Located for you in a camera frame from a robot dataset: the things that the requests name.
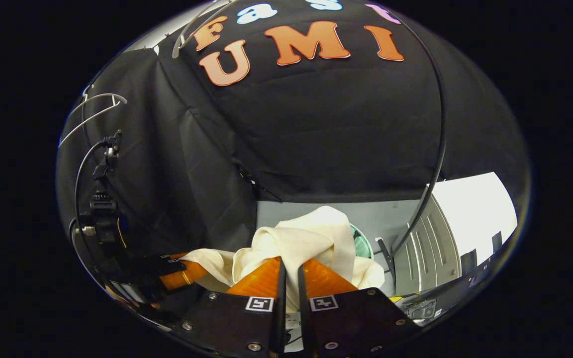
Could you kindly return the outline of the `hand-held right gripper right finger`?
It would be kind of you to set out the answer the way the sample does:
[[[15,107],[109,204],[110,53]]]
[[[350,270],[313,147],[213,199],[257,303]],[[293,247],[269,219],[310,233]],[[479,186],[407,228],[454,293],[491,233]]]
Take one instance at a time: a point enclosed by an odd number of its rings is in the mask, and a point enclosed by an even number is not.
[[[421,332],[375,287],[357,289],[314,259],[298,269],[301,356],[386,356]]]

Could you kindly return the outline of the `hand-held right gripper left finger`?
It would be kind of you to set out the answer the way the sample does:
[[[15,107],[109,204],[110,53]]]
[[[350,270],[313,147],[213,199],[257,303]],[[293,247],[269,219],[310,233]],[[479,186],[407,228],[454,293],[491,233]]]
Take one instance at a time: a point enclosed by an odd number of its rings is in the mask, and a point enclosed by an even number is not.
[[[181,319],[180,340],[207,356],[281,356],[285,349],[285,265],[274,258],[259,270],[271,274],[268,297],[210,291]]]

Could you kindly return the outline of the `cream button-up shirt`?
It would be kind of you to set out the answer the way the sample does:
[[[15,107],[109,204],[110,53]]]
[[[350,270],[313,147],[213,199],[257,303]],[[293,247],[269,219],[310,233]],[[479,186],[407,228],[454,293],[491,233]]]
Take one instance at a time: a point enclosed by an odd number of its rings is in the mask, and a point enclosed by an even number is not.
[[[357,256],[347,216],[330,206],[282,221],[275,227],[260,227],[250,247],[235,252],[202,248],[183,256],[185,261],[206,270],[207,277],[198,282],[213,291],[233,287],[273,258],[281,258],[285,264],[288,313],[299,310],[297,274],[309,259],[317,260],[358,289],[381,288],[385,281],[380,264]]]

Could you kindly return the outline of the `white plastic clothes hanger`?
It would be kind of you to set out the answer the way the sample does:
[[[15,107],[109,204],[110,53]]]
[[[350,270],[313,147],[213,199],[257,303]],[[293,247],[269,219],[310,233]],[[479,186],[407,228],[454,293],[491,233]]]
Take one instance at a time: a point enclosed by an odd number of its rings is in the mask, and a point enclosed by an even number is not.
[[[110,97],[112,100],[112,105],[108,106],[107,108],[104,108],[100,111],[95,112],[93,115],[90,115],[87,118],[84,118],[84,120],[80,121],[79,124],[75,125],[75,127],[73,127],[73,129],[71,129],[70,132],[68,132],[68,134],[63,135],[60,138],[60,141],[57,145],[57,149],[61,148],[62,145],[73,135],[75,134],[76,131],[78,131],[80,128],[82,128],[84,125],[86,125],[89,121],[96,119],[98,116],[104,114],[105,112],[108,112],[116,107],[118,107],[121,104],[128,104],[128,101],[125,99],[125,97],[123,97],[122,95],[118,95],[117,93],[111,93],[111,92],[107,92],[107,93],[100,93],[100,94],[96,94],[93,96],[89,95],[89,90],[94,88],[94,84],[91,84],[89,86],[87,86],[83,91],[82,91],[82,95],[81,95],[81,100],[80,102],[78,102],[78,104],[71,109],[70,113],[68,114],[68,116],[66,117],[66,121],[70,120],[70,116],[75,115],[75,113],[77,113],[77,111],[79,111],[82,115],[84,115],[85,111],[84,111],[84,107],[89,104],[89,102],[91,102],[94,99],[100,99],[103,97]]]
[[[182,31],[175,41],[171,57],[177,59],[190,39],[192,39],[200,28],[216,19],[223,11],[239,0],[212,0],[201,6],[198,13],[182,28]]]

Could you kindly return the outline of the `grey ribbed panel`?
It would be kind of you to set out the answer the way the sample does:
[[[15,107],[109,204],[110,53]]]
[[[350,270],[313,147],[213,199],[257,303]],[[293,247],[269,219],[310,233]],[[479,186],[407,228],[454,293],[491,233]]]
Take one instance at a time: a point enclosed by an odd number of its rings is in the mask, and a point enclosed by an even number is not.
[[[459,249],[433,197],[393,260],[396,295],[432,289],[462,276]]]

